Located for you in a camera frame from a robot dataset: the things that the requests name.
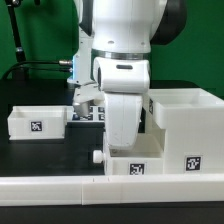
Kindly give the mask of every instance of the white bin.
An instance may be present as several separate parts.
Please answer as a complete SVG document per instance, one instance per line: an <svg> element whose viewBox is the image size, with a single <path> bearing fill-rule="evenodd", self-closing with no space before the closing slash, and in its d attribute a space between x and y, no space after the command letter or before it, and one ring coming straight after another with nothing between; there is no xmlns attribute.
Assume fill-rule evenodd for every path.
<svg viewBox="0 0 224 224"><path fill-rule="evenodd" d="M10 140L61 139L66 106L15 106L8 117Z"/></svg>

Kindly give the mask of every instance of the white container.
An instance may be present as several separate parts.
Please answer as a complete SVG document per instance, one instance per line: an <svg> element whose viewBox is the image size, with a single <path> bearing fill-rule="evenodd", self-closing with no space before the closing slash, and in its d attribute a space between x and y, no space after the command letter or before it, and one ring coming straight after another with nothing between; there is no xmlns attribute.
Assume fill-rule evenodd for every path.
<svg viewBox="0 0 224 224"><path fill-rule="evenodd" d="M61 139L66 106L15 106L8 117L10 140Z"/></svg>
<svg viewBox="0 0 224 224"><path fill-rule="evenodd" d="M224 172L224 101L202 89L149 90L146 132L164 150L164 173Z"/></svg>

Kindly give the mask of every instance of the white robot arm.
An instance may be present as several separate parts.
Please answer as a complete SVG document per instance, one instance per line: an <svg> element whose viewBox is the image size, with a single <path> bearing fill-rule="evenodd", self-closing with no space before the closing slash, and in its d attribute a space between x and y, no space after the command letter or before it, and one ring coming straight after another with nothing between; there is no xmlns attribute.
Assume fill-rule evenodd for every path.
<svg viewBox="0 0 224 224"><path fill-rule="evenodd" d="M175 26L172 19L176 30L164 29L167 10L177 2L180 13L181 0L75 0L80 27L94 37L91 79L104 95L106 144L110 149L130 150L135 144L142 96L149 89L150 40L160 39L166 44L183 29L184 20ZM86 98L80 100L80 91L78 95L75 102L85 102Z"/></svg>

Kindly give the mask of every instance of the cable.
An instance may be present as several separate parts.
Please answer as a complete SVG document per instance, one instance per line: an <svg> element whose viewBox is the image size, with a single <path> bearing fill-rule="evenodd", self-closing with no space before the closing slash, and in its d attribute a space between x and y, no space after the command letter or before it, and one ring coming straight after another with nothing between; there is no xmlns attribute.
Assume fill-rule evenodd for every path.
<svg viewBox="0 0 224 224"><path fill-rule="evenodd" d="M21 67L11 67L8 71L6 71L3 76L2 80L6 80L9 74L17 69L20 69ZM40 71L56 71L56 72L71 72L71 68L33 68L33 67L22 67L23 69L32 69L32 70L40 70Z"/></svg>
<svg viewBox="0 0 224 224"><path fill-rule="evenodd" d="M2 76L2 80L7 79L7 77L9 76L9 74L11 73L11 71L16 70L18 68L20 68L20 66L25 65L25 64L42 64L42 65L60 65L61 61L22 61L19 63L16 63L15 65L13 65L10 69L8 69Z"/></svg>

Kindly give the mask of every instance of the green wall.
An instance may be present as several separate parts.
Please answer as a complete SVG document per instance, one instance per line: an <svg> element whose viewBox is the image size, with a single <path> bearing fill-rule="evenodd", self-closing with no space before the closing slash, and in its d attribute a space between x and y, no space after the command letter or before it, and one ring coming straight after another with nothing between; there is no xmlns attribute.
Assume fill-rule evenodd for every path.
<svg viewBox="0 0 224 224"><path fill-rule="evenodd" d="M187 0L183 33L167 46L152 48L152 79L188 80L224 96L224 1ZM24 0L16 9L28 59L71 58L77 49L77 20L72 0ZM11 27L0 1L0 74L15 63ZM65 78L67 74L34 73L33 77Z"/></svg>

